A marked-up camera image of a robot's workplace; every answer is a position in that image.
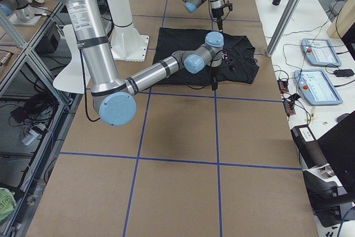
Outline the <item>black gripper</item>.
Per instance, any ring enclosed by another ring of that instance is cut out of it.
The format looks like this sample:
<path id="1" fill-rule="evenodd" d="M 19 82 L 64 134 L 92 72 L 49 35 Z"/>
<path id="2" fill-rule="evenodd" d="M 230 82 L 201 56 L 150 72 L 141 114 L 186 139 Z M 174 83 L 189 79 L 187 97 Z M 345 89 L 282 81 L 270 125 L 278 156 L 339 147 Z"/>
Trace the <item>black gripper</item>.
<path id="1" fill-rule="evenodd" d="M 224 58 L 224 51 L 218 51 L 215 58 L 210 63 L 211 89 L 217 90 L 217 82 L 227 80 L 226 68 L 220 67 Z"/>
<path id="2" fill-rule="evenodd" d="M 229 12 L 232 11 L 232 3 L 226 0 L 216 0 L 210 2 L 212 17 L 216 18 L 216 23 L 219 29 L 219 32 L 223 32 L 223 20 L 222 16 L 224 15 L 224 9 L 228 8 Z"/>

